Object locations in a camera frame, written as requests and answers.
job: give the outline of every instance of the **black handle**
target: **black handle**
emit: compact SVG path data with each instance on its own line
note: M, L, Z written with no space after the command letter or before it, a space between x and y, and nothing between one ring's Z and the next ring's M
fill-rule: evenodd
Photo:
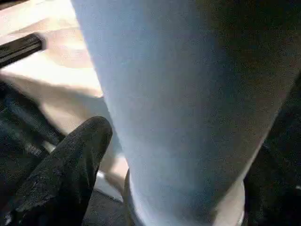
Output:
M36 33L0 46L0 68L44 49L44 40Z

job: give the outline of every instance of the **beige surface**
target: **beige surface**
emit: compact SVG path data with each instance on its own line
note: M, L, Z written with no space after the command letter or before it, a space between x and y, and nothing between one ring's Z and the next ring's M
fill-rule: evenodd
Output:
M89 53L68 0L30 0L0 11L0 44L39 32L47 49L1 70L1 79L40 103L41 110L65 134L86 119L101 115L110 120ZM127 163L116 133L101 163L96 185L113 197L118 192L106 181L123 186Z

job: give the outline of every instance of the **black fabric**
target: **black fabric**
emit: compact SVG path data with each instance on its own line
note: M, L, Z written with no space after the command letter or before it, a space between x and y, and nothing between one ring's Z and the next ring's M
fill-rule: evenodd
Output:
M44 142L63 139L34 101L0 81L0 209L49 155Z
M80 225L100 161L112 136L105 118L93 117L69 134L2 209L10 225Z
M301 77L246 178L250 226L301 225Z

